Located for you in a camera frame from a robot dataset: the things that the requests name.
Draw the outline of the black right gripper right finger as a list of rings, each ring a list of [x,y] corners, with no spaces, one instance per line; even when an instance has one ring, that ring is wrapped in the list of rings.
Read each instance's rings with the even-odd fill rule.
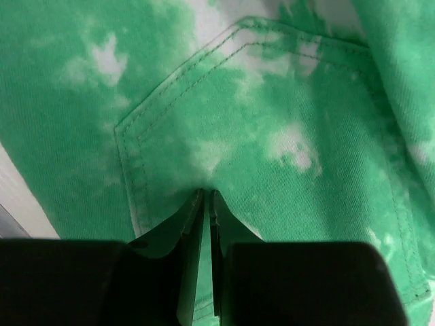
[[[408,325],[385,260],[365,242],[265,242],[209,203],[221,325]]]

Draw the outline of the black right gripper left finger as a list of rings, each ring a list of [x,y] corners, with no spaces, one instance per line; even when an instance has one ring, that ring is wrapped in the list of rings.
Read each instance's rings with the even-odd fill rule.
[[[2,325],[191,325],[204,192],[125,243],[3,239]]]

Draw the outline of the green tie-dye trousers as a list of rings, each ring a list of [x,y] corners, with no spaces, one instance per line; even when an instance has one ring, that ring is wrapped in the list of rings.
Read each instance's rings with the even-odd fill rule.
[[[262,240],[361,240],[434,324],[433,1],[2,1],[1,205],[133,240],[195,188]]]

